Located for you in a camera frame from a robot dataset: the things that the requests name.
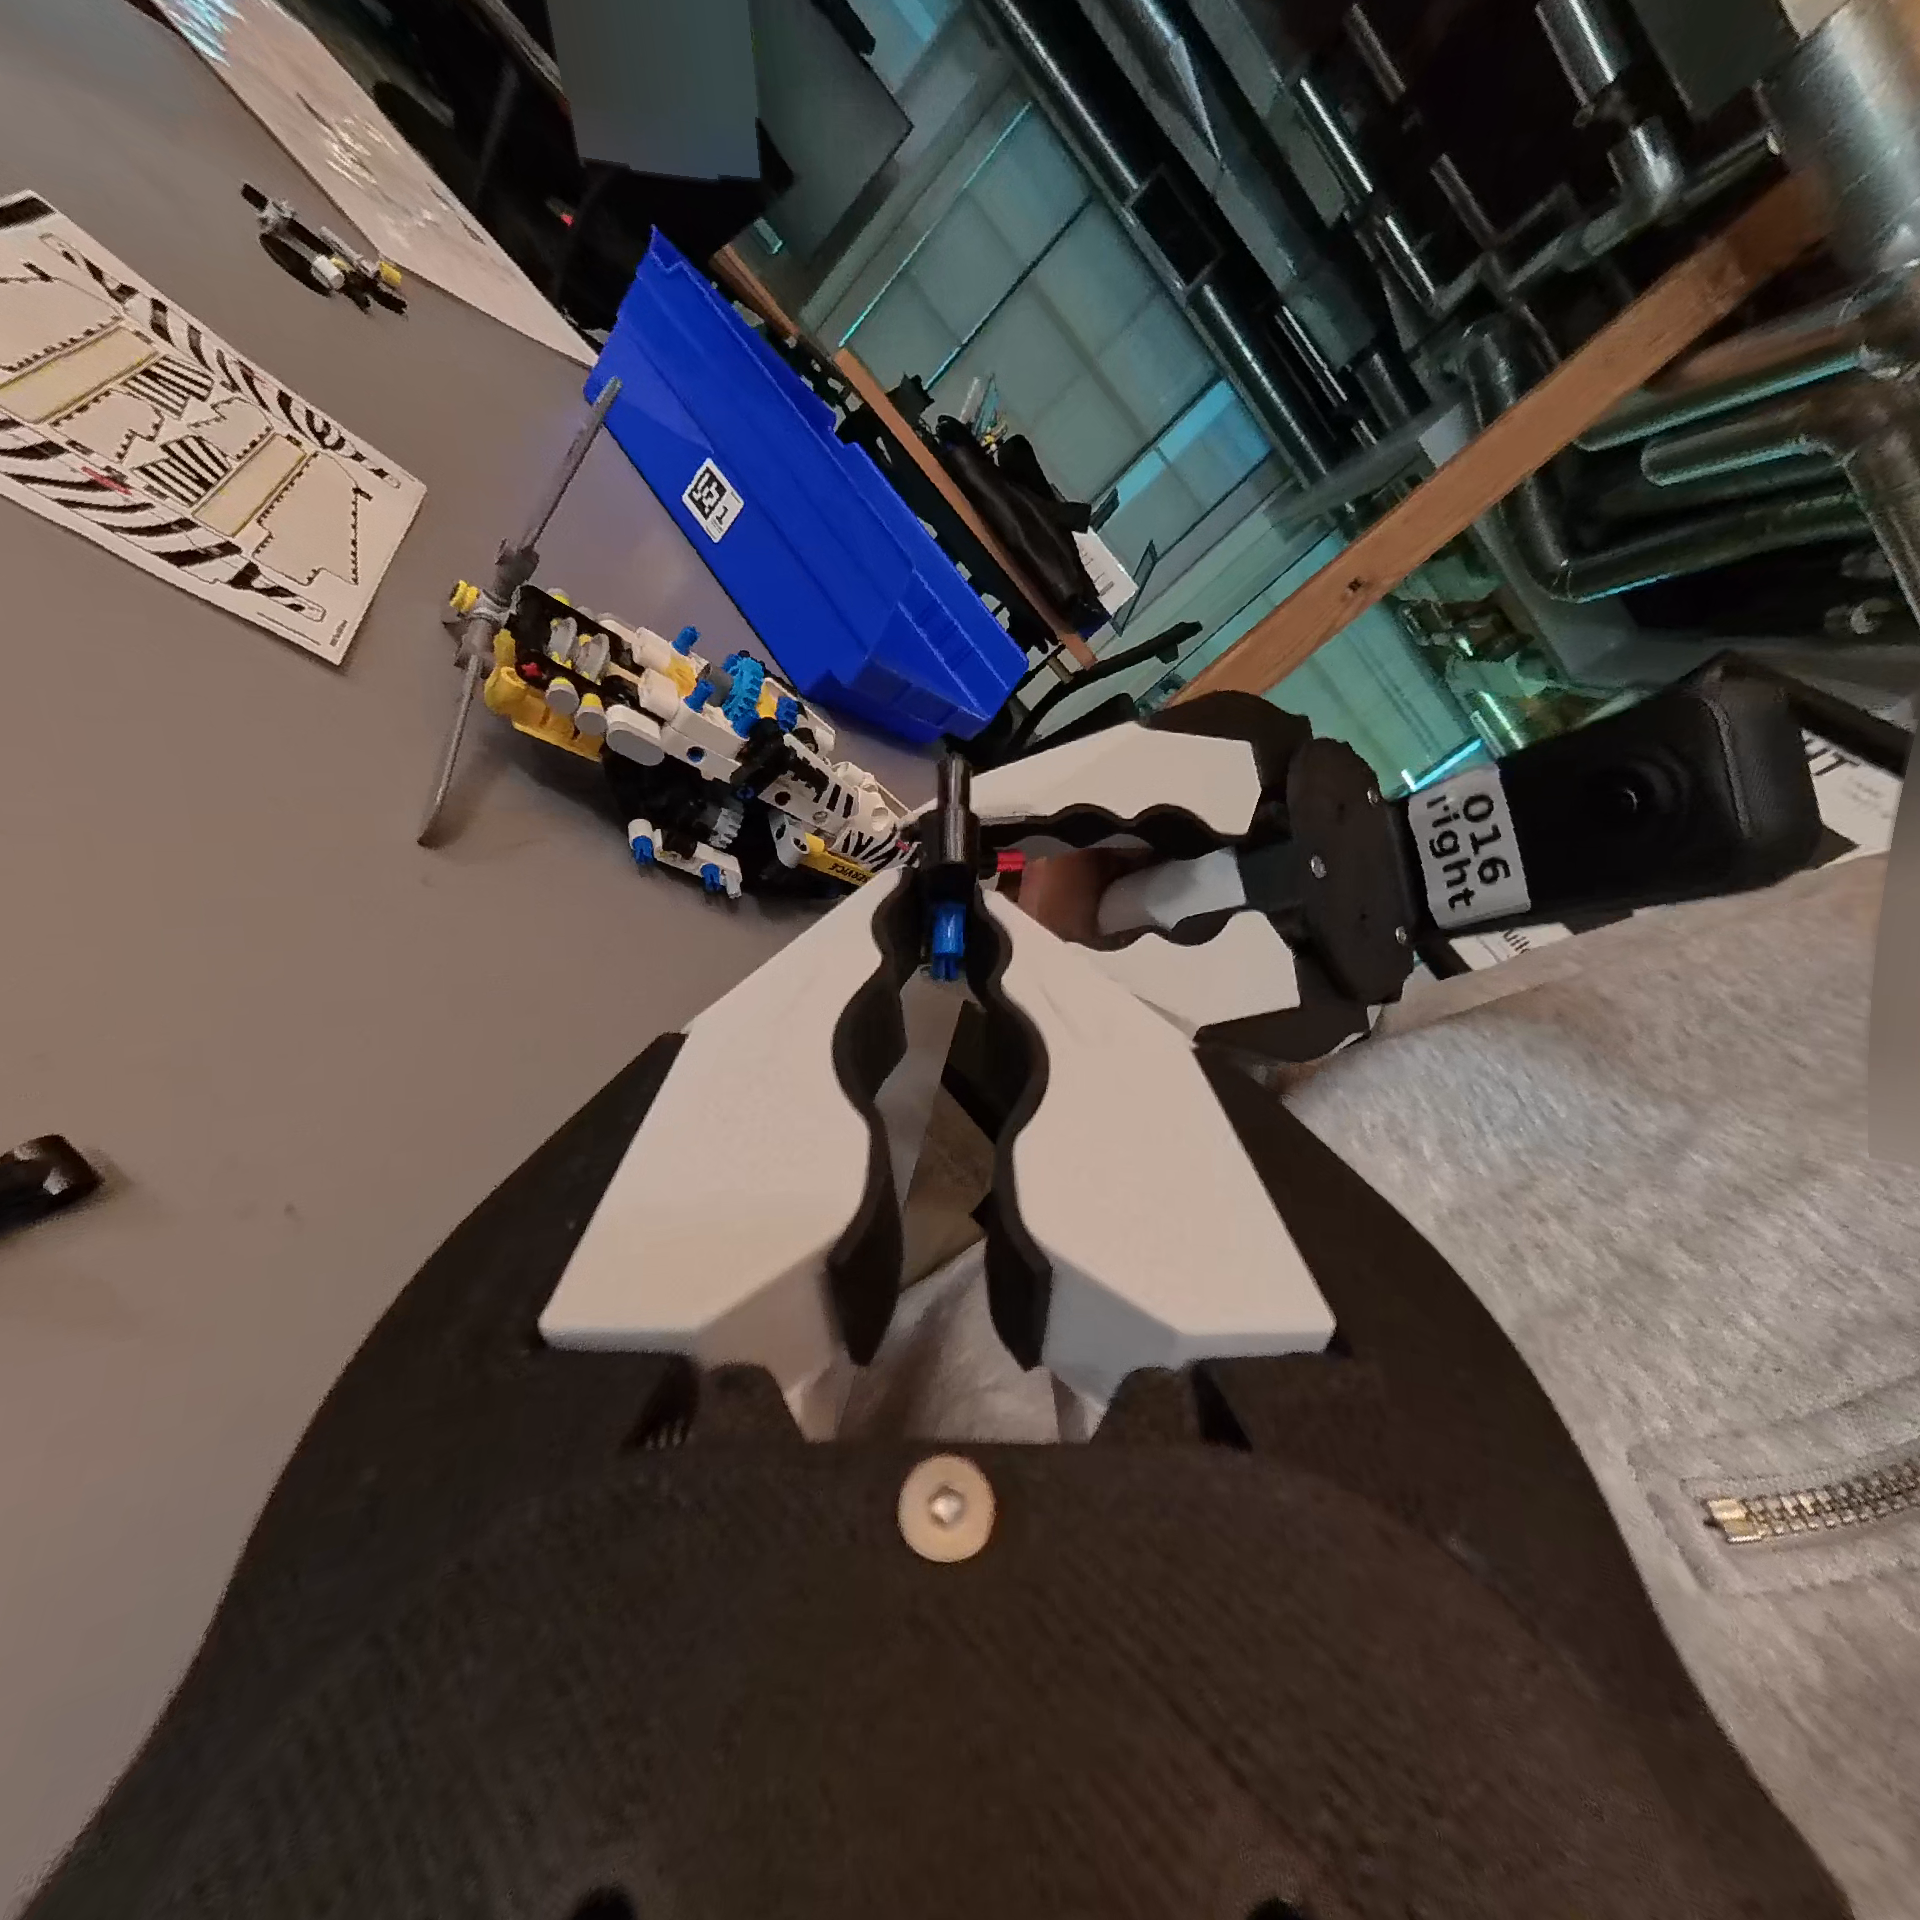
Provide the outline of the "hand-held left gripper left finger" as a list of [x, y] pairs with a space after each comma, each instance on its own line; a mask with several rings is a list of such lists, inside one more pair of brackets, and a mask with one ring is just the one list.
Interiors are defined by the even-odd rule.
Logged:
[[548, 1350], [764, 1367], [798, 1428], [840, 1428], [855, 1362], [830, 1251], [869, 1189], [869, 1147], [910, 1189], [937, 1101], [937, 990], [881, 990], [905, 1060], [880, 1068], [880, 1136], [832, 1070], [832, 1032], [880, 974], [871, 881], [684, 1032], [607, 1192], [538, 1314]]

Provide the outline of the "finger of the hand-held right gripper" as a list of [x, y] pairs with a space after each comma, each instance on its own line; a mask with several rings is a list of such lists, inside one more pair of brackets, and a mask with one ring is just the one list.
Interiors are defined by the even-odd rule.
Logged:
[[1066, 948], [1052, 987], [1054, 1030], [1086, 1045], [1193, 1045], [1206, 1030], [1292, 1013], [1302, 1013], [1298, 958], [1254, 911], [1198, 943], [1143, 931], [1120, 948]]
[[1202, 857], [1251, 833], [1265, 780], [1244, 738], [1116, 725], [973, 776], [983, 848]]

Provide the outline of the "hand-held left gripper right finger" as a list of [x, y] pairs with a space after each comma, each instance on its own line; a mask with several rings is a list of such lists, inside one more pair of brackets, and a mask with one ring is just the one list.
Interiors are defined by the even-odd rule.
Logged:
[[1133, 1370], [1323, 1355], [1335, 1337], [1251, 1152], [1193, 1045], [1074, 1042], [1052, 1021], [1066, 943], [1006, 897], [986, 1013], [1040, 1066], [996, 1147], [996, 1328], [1046, 1367], [1074, 1420], [1101, 1420]]

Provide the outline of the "black lego beam blue pins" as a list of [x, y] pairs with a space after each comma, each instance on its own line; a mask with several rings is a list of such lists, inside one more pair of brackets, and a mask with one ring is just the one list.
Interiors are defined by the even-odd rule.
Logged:
[[937, 765], [934, 802], [900, 825], [915, 848], [924, 911], [924, 974], [957, 983], [966, 965], [973, 897], [981, 887], [981, 824], [973, 816], [973, 768], [961, 750]]

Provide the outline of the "partly built lego helicopter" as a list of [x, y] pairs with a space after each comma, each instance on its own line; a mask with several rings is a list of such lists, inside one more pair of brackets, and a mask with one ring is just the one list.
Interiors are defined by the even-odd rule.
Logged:
[[538, 543], [617, 399], [621, 379], [607, 377], [493, 576], [452, 587], [443, 627], [462, 695], [417, 846], [443, 840], [467, 719], [488, 707], [591, 760], [633, 863], [686, 874], [711, 897], [836, 897], [905, 864], [919, 848], [905, 802], [840, 759], [832, 725], [754, 654], [711, 660], [695, 627], [659, 636], [535, 581]]

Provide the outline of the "black lego connector with holes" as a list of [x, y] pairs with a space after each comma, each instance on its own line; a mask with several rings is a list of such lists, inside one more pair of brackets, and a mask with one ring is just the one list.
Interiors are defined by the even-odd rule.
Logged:
[[64, 1136], [36, 1136], [2, 1148], [2, 1233], [41, 1224], [84, 1205], [104, 1175]]

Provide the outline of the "small lego rotor assembly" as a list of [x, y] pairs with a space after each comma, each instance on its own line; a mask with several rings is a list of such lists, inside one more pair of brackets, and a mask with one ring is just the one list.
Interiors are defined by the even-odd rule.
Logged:
[[382, 307], [388, 315], [409, 315], [402, 271], [382, 252], [367, 252], [308, 223], [292, 201], [267, 197], [255, 182], [243, 182], [238, 197], [252, 209], [260, 252], [305, 286], [324, 297], [346, 297], [360, 311]]

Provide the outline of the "black jacket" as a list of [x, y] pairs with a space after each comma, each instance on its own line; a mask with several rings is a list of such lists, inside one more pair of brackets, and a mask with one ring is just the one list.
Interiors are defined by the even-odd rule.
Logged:
[[1079, 547], [1079, 539], [1091, 533], [1091, 507], [1052, 488], [1032, 442], [1008, 434], [990, 447], [964, 419], [941, 414], [934, 444], [983, 526], [1042, 587], [1042, 598], [1074, 621], [1101, 617], [1104, 603]]

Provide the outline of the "blue plastic storage bin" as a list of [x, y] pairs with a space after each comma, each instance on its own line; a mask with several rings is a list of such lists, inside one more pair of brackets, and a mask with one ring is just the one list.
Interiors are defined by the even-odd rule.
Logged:
[[652, 231], [587, 403], [787, 682], [905, 746], [973, 738], [1025, 672], [875, 461], [733, 301]]

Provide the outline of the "person's grey hoodie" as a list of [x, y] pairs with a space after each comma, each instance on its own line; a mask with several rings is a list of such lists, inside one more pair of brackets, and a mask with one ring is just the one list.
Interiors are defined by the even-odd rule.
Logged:
[[1284, 1101], [1471, 1283], [1859, 1916], [1918, 1916], [1918, 1170], [1884, 859], [1417, 990]]

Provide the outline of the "slanted wooden beam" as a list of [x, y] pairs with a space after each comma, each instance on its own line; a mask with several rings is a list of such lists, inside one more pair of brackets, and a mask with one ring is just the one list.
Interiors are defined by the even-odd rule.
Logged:
[[1670, 369], [1753, 290], [1823, 244], [1827, 231], [1830, 215], [1808, 178], [1790, 175], [1770, 186], [1735, 225], [1662, 273], [1335, 563], [1193, 677], [1172, 705], [1181, 707], [1213, 693], [1265, 695], [1281, 686], [1579, 432]]

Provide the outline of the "dark background monitor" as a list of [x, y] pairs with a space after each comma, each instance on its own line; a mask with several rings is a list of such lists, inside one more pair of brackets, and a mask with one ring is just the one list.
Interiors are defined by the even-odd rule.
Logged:
[[863, 186], [910, 120], [852, 3], [545, 3], [581, 160], [671, 178]]

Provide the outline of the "zebra striped sticker sheet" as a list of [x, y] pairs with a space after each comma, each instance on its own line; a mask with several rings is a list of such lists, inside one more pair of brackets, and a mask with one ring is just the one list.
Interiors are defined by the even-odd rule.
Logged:
[[424, 482], [11, 194], [2, 501], [339, 667]]

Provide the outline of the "printed paper sheet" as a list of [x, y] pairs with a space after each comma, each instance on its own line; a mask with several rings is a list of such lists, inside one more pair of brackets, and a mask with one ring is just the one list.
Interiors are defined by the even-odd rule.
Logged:
[[294, 168], [409, 280], [578, 369], [598, 350], [514, 264], [327, 44], [282, 3], [157, 3]]

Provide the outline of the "silver ventilation duct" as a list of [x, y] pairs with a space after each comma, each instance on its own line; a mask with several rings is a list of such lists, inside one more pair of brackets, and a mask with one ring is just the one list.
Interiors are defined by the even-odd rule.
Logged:
[[1853, 290], [1637, 377], [1596, 343], [1544, 369], [1503, 317], [1460, 340], [1471, 450], [1532, 428], [1484, 526], [1549, 602], [1853, 534], [1918, 602], [1918, 3], [1830, 3], [1753, 95]]

